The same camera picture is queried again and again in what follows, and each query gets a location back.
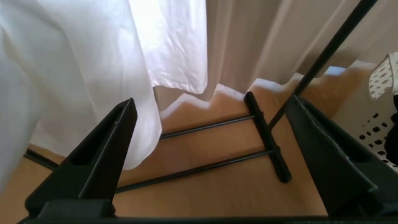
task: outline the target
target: white basket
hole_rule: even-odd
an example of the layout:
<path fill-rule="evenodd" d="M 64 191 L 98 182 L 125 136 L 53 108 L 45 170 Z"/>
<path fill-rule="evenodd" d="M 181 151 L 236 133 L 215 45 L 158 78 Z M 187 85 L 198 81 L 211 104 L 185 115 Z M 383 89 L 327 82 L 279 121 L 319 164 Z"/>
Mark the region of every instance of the white basket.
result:
<path fill-rule="evenodd" d="M 394 125 L 391 116 L 397 112 L 393 102 L 398 89 L 397 63 L 398 52 L 385 57 L 332 117 L 336 124 L 396 172 L 398 167 L 386 159 L 384 143 Z"/>

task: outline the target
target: black pole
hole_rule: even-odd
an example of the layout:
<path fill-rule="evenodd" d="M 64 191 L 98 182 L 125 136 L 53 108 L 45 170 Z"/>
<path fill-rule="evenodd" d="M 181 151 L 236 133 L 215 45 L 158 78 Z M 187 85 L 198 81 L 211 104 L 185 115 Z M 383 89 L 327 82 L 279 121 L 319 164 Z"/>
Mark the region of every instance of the black pole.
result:
<path fill-rule="evenodd" d="M 172 133 L 162 134 L 160 136 L 160 139 L 166 139 L 166 138 L 171 138 L 171 137 L 175 137 L 175 136 L 180 136 L 180 135 L 183 135 L 183 134 L 189 134 L 189 133 L 193 133 L 195 131 L 201 131 L 201 130 L 205 130 L 205 129 L 209 129 L 209 128 L 215 128 L 215 127 L 218 127 L 218 126 L 222 126 L 222 125 L 226 125 L 226 124 L 232 124 L 232 123 L 235 123 L 235 122 L 245 121 L 245 120 L 253 119 L 253 118 L 254 118 L 254 115 L 247 115 L 247 116 L 243 116 L 243 117 L 240 117 L 240 118 L 234 118 L 234 119 L 229 119 L 229 120 L 226 120 L 226 121 L 220 121 L 220 122 L 217 122 L 217 123 L 214 123 L 214 124 L 206 124 L 206 125 L 203 125 L 203 126 L 199 126 L 199 127 L 195 127 L 195 128 L 189 128 L 189 129 L 182 130 L 182 131 L 176 131 L 176 132 L 172 132 Z"/>
<path fill-rule="evenodd" d="M 192 174 L 197 174 L 199 172 L 203 172 L 203 171 L 207 171 L 207 170 L 211 170 L 211 169 L 215 169 L 218 167 L 222 167 L 222 166 L 227 166 L 230 164 L 233 164 L 235 162 L 241 162 L 241 161 L 245 161 L 248 159 L 253 159 L 259 156 L 263 156 L 263 155 L 267 155 L 273 153 L 272 151 L 259 151 L 259 152 L 254 152 L 254 153 L 250 153 L 250 154 L 246 154 L 243 156 L 238 156 L 232 159 L 226 159 L 224 161 L 220 161 L 220 162 L 214 162 L 212 164 L 208 164 L 208 165 L 204 165 L 204 166 L 200 166 L 200 167 L 195 167 L 192 169 L 188 169 L 188 170 L 184 170 L 181 172 L 176 172 L 174 174 L 169 174 L 169 175 L 164 175 L 162 177 L 156 177 L 153 179 L 149 179 L 149 180 L 144 180 L 142 182 L 138 182 L 135 184 L 129 184 L 123 187 L 118 187 L 115 191 L 115 193 L 121 193 L 121 192 L 125 192 L 128 190 L 133 190 L 133 189 L 138 189 L 140 187 L 145 187 L 148 185 L 152 185 L 152 184 L 158 184 L 161 182 L 165 182 L 168 180 L 173 180 L 173 179 L 177 179 L 177 178 L 181 178 L 181 177 L 186 177 L 188 175 L 192 175 Z"/>
<path fill-rule="evenodd" d="M 40 155 L 39 153 L 31 150 L 31 149 L 27 149 L 24 157 L 26 159 L 30 159 L 33 162 L 38 163 L 39 165 L 42 165 L 50 170 L 54 170 L 55 168 L 58 167 L 58 164 L 50 159 L 47 159 L 46 157 Z"/>
<path fill-rule="evenodd" d="M 347 36 L 354 30 L 362 18 L 368 13 L 373 7 L 377 0 L 361 0 L 348 18 L 344 21 L 343 25 L 338 29 L 337 33 L 330 40 L 329 44 L 323 49 L 315 63 L 312 65 L 307 74 L 301 79 L 300 83 L 294 89 L 292 95 L 300 95 L 305 87 L 311 82 L 311 80 L 317 75 L 322 67 L 327 63 L 331 56 L 336 52 L 339 46 L 344 42 Z M 279 111 L 275 114 L 269 128 L 273 128 L 276 123 L 283 117 L 285 113 L 286 102 L 280 107 Z"/>

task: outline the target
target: white cloth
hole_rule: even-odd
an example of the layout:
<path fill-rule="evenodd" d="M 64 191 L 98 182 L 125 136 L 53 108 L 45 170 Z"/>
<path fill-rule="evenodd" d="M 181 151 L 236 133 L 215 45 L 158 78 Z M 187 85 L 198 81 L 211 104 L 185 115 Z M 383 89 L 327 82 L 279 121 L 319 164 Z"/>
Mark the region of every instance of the white cloth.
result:
<path fill-rule="evenodd" d="M 138 166 L 162 131 L 152 86 L 206 86 L 205 15 L 204 0 L 0 1 L 0 189 L 29 140 L 67 156 L 130 97 Z"/>

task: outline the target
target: wooden floor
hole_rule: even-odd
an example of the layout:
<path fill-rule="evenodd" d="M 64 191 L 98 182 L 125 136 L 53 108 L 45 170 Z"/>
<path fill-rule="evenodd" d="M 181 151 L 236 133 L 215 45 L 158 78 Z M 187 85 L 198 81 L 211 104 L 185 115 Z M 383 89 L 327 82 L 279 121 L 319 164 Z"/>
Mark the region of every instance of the wooden floor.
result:
<path fill-rule="evenodd" d="M 270 121 L 286 92 L 252 89 L 266 120 Z M 208 109 L 183 103 L 162 121 L 164 133 L 248 114 L 246 105 L 217 93 Z M 292 173 L 288 184 L 279 182 L 270 159 L 258 157 L 201 174 L 115 195 L 120 217 L 218 217 L 326 215 L 289 123 L 285 117 L 273 129 L 275 140 Z M 60 156 L 34 150 L 53 159 Z M 161 140 L 138 168 L 124 171 L 119 185 L 205 165 L 263 150 L 252 121 L 229 124 Z M 0 196 L 2 223 L 15 223 L 27 215 L 25 198 L 50 171 L 27 159 L 21 163 Z"/>

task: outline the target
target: black metal bar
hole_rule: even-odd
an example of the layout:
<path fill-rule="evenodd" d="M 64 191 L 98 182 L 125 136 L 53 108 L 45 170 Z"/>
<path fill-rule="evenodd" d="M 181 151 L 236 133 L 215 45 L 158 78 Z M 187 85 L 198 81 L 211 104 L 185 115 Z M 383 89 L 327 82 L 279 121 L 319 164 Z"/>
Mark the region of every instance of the black metal bar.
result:
<path fill-rule="evenodd" d="M 267 155 L 267 154 L 271 154 L 272 151 L 259 151 L 259 152 L 253 152 L 253 153 L 249 153 L 243 156 L 238 156 L 238 157 L 234 157 L 231 159 L 226 159 L 223 161 L 219 161 L 219 162 L 214 162 L 212 164 L 208 164 L 208 165 L 204 165 L 204 166 L 200 166 L 200 167 L 195 167 L 192 169 L 188 169 L 188 170 L 184 170 L 184 171 L 180 171 L 180 172 L 176 172 L 174 174 L 169 174 L 169 175 L 164 175 L 162 177 L 156 177 L 153 179 L 149 179 L 149 180 L 144 180 L 142 182 L 138 182 L 135 184 L 129 184 L 123 187 L 118 187 L 115 191 L 115 193 L 121 193 L 121 192 L 125 192 L 128 190 L 133 190 L 133 189 L 138 189 L 140 187 L 145 187 L 148 185 L 152 185 L 152 184 L 158 184 L 161 182 L 165 182 L 168 180 L 172 180 L 172 179 L 177 179 L 177 178 L 181 178 L 181 177 L 186 177 L 188 175 L 192 175 L 192 174 L 197 174 L 199 172 L 203 172 L 203 171 L 208 171 L 211 169 L 215 169 L 215 168 L 219 168 L 219 167 L 223 167 L 223 166 L 227 166 L 230 164 L 233 164 L 235 162 L 241 162 L 241 161 L 245 161 L 248 159 L 253 159 L 259 156 L 263 156 L 263 155 Z"/>
<path fill-rule="evenodd" d="M 300 83 L 294 89 L 292 95 L 300 95 L 305 87 L 311 82 L 311 80 L 318 74 L 318 72 L 325 66 L 327 61 L 336 52 L 338 47 L 344 42 L 347 36 L 354 30 L 362 18 L 368 13 L 373 7 L 377 0 L 361 0 L 352 13 L 345 20 L 343 25 L 338 29 L 337 33 L 330 40 L 329 44 L 323 49 L 315 63 L 312 65 L 307 74 L 301 79 Z M 276 123 L 283 117 L 285 113 L 286 102 L 280 107 L 279 111 L 275 114 L 269 128 L 272 129 Z"/>
<path fill-rule="evenodd" d="M 176 132 L 172 132 L 172 133 L 162 134 L 160 136 L 160 139 L 167 139 L 167 138 L 171 138 L 171 137 L 175 137 L 175 136 L 180 136 L 180 135 L 183 135 L 183 134 L 189 134 L 189 133 L 193 133 L 193 132 L 196 132 L 196 131 L 201 131 L 201 130 L 205 130 L 205 129 L 209 129 L 209 128 L 215 128 L 215 127 L 218 127 L 218 126 L 222 126 L 222 125 L 226 125 L 226 124 L 232 124 L 232 123 L 235 123 L 235 122 L 245 121 L 245 120 L 253 119 L 253 118 L 254 118 L 254 115 L 248 115 L 248 116 L 243 116 L 243 117 L 240 117 L 240 118 L 234 118 L 234 119 L 229 119 L 229 120 L 226 120 L 226 121 L 220 121 L 220 122 L 213 123 L 213 124 L 206 124 L 206 125 L 203 125 L 203 126 L 199 126 L 199 127 L 195 127 L 195 128 L 189 128 L 189 129 L 182 130 L 182 131 L 176 131 Z"/>
<path fill-rule="evenodd" d="M 55 168 L 58 167 L 58 164 L 56 162 L 47 159 L 46 157 L 40 155 L 39 153 L 31 149 L 26 150 L 24 157 L 50 170 L 54 170 Z"/>
<path fill-rule="evenodd" d="M 283 183 L 287 183 L 292 180 L 292 174 L 287 167 L 287 164 L 280 153 L 280 148 L 276 144 L 274 137 L 272 136 L 271 129 L 268 127 L 264 115 L 260 110 L 259 105 L 252 92 L 247 92 L 244 96 L 244 102 L 249 108 L 250 114 L 255 116 L 254 124 L 260 134 L 262 143 L 266 147 L 266 150 L 274 152 L 270 154 L 271 162 L 275 167 L 276 174 L 279 180 Z"/>

